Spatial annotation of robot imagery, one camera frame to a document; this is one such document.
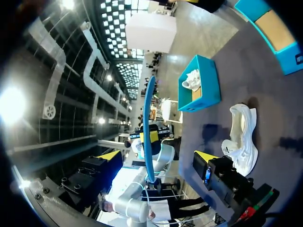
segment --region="white shirt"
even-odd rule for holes
[[[152,201],[150,202],[150,207],[156,215],[153,221],[156,222],[171,220],[169,203],[167,200]]]

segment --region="table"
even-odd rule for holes
[[[267,183],[280,191],[269,212],[287,205],[303,179],[303,70],[284,76],[279,62],[258,31],[247,24],[214,57],[222,101],[194,113],[184,112],[179,173],[224,219],[226,208],[208,191],[192,167],[195,150],[221,157],[229,139],[229,108],[245,103],[257,109],[253,134],[259,151],[253,171],[254,187]]]

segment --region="black pants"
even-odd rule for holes
[[[181,210],[181,208],[197,205],[204,202],[200,197],[195,200],[168,200],[170,216],[174,218],[185,218],[202,214],[209,210],[209,206],[203,206],[195,210]]]

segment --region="chair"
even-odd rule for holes
[[[183,123],[183,113],[182,113],[182,112],[181,112],[181,116],[180,116],[180,120],[179,120],[179,121],[175,121],[175,120],[169,119],[171,103],[178,103],[178,101],[165,100],[165,101],[161,104],[162,118],[163,118],[165,121],[167,121],[167,122],[175,122],[175,123],[180,123],[180,124],[182,124],[182,123]]]

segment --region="cardboard box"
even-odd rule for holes
[[[197,91],[192,91],[192,101],[195,101],[196,99],[200,98],[202,96],[202,89],[199,87]]]
[[[266,35],[276,51],[280,51],[295,42],[284,22],[273,10],[261,16],[255,24]]]

